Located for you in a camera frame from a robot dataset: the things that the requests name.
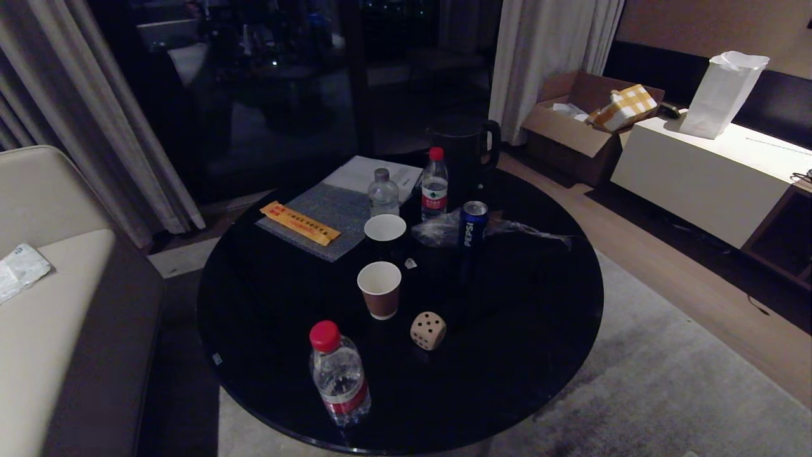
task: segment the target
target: open cardboard box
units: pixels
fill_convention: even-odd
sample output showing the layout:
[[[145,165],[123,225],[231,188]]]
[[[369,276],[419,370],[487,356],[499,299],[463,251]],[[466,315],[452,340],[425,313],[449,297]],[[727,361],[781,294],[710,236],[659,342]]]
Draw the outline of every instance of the open cardboard box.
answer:
[[[553,103],[573,103],[590,113],[610,102],[612,90],[635,85],[585,72],[551,76],[544,81],[538,103],[521,125],[527,130],[527,151],[552,167],[588,185],[606,182],[615,170],[632,125],[608,133],[553,111]],[[665,91],[644,85],[659,105]],[[656,115],[657,108],[646,117]]]

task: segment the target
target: black electric kettle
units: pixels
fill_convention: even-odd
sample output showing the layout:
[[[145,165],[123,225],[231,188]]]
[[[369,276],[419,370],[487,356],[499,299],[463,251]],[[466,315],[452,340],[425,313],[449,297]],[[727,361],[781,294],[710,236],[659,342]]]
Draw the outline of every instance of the black electric kettle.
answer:
[[[427,133],[431,145],[445,151],[450,211],[467,202],[483,182],[486,173],[496,168],[502,131],[493,120],[452,115],[437,119]],[[491,135],[490,149],[488,133]],[[482,163],[482,156],[487,154],[490,154],[488,162]]]

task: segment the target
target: dice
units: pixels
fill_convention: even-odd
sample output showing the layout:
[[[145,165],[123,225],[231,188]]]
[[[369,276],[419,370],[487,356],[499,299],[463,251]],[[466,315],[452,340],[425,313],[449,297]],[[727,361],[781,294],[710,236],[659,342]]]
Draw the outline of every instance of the dice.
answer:
[[[425,350],[435,350],[446,336],[446,321],[436,313],[423,311],[412,322],[412,341]]]

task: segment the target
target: clear plastic bottle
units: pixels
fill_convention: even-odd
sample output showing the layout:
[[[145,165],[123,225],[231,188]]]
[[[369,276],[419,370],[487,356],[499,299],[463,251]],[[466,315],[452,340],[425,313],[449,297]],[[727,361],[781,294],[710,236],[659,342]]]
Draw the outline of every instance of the clear plastic bottle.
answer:
[[[448,208],[448,170],[443,148],[429,149],[429,164],[423,170],[421,214],[423,221],[445,214]]]
[[[357,424],[372,405],[358,349],[331,320],[310,329],[310,344],[310,372],[327,413],[339,427]]]
[[[400,215],[400,189],[389,181],[389,170],[375,170],[375,182],[369,185],[366,194],[369,196],[369,217],[379,214]]]

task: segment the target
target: beige curtain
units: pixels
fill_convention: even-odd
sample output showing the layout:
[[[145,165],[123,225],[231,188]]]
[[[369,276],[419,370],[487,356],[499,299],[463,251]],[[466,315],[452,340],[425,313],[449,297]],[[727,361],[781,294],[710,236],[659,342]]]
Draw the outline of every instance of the beige curtain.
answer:
[[[138,246],[205,227],[85,0],[0,1],[0,146],[37,144],[70,155]]]
[[[502,138],[525,142],[521,123],[548,76],[603,73],[624,0],[504,0],[490,91],[490,119]]]

